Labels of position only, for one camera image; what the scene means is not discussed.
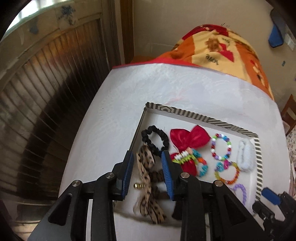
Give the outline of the red satin bow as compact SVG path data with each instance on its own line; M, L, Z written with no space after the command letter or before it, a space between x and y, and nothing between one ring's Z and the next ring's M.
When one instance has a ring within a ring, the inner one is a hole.
M170 139L177 150L170 154L171 160L180 164L184 172L195 177L203 177L208 172L208 164L198 152L211 140L204 128L196 125L191 131L175 128L170 131Z

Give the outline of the leopard print ribbon bow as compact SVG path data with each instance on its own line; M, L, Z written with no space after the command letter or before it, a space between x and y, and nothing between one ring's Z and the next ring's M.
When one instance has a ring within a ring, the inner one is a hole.
M140 189L141 193L133 207L133 212L141 216L150 216L153 223L163 223L167 216L152 195L152 180L164 180L163 171L155 171L155 158L147 144L140 147L136 153L137 169L140 183L134 185L135 189Z

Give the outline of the black ruffled scrunchie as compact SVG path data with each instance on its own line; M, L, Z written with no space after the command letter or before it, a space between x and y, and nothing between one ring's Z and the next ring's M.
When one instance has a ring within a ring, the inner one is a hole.
M155 125L149 126L141 132L142 141L148 145L150 151L158 157L163 151L168 151L170 147L168 135Z

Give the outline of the black velvet hair band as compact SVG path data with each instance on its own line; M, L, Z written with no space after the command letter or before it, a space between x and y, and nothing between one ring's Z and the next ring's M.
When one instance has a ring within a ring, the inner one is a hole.
M118 215L120 215L120 216L122 216L124 218L130 219L130 220L149 223L150 225L157 225L157 223L152 222L149 215L146 216L146 217L143 217L141 215L128 214L128 213L124 213L124 212L121 212L121 211L118 211L118 210L115 210L114 213L116 213L116 214L118 214ZM171 217L169 217L169 218L167 218L165 220L165 222L158 223L158 225L160 225L160 226L171 226L171 227L181 227L182 222L179 221L179 220L174 220Z

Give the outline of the striped shallow cardboard tray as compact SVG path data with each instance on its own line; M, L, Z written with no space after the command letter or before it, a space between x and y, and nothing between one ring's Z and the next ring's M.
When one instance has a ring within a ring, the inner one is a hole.
M208 172L201 181L225 183L248 210L259 201L263 184L262 159L259 137L238 126L179 108L148 102L142 112L130 149L136 154L145 143L141 132L155 125L169 137L169 154L176 153L170 131L182 128L191 131L196 125L206 130L211 140L198 152L208 164ZM154 170L162 169L161 158L154 156Z

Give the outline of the floral fabric bedding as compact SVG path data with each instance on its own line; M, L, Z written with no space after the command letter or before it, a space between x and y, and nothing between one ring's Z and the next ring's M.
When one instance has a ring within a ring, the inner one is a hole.
M295 180L295 126L286 136L293 181Z

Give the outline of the wooden chair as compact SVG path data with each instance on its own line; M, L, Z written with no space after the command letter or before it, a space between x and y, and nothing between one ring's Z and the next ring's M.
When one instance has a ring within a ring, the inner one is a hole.
M296 102L291 94L287 103L285 104L285 107L281 111L281 118L283 121L284 131L285 135L287 136L295 127L295 111L296 108Z

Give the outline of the dark wooden slatted door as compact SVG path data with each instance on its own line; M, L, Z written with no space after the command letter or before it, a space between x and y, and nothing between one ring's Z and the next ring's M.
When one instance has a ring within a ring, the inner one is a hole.
M27 240L57 200L79 126L109 73L102 23L70 29L29 58L1 91L1 240Z

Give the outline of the orange patterned blanket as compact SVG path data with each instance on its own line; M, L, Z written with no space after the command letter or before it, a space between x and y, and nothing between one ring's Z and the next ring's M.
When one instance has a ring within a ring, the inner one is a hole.
M130 65L166 63L198 66L242 79L270 98L273 93L255 49L243 37L219 25L200 25L156 58L135 57Z

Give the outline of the blue grey hanging cloth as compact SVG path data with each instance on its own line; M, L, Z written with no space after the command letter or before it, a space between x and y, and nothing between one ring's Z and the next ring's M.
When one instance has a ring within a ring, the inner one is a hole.
M289 33L287 24L281 14L276 10L272 9L270 12L270 18L273 22L273 28L269 35L268 43L270 47L276 48L285 43L285 34Z

